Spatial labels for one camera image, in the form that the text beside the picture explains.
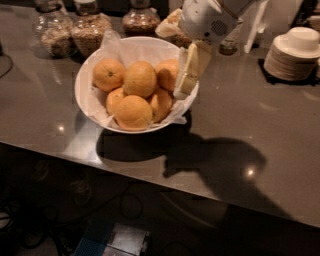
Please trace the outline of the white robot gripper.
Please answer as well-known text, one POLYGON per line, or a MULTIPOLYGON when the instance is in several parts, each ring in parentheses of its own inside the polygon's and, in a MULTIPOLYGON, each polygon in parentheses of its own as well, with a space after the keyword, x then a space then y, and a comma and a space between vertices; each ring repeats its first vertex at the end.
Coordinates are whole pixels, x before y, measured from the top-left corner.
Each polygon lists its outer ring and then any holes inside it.
POLYGON ((219 43, 238 25, 240 17, 255 0, 185 0, 181 8, 171 12, 156 28, 162 38, 175 36, 181 30, 194 40, 179 52, 179 71, 173 95, 186 99, 207 68, 212 46, 219 43))

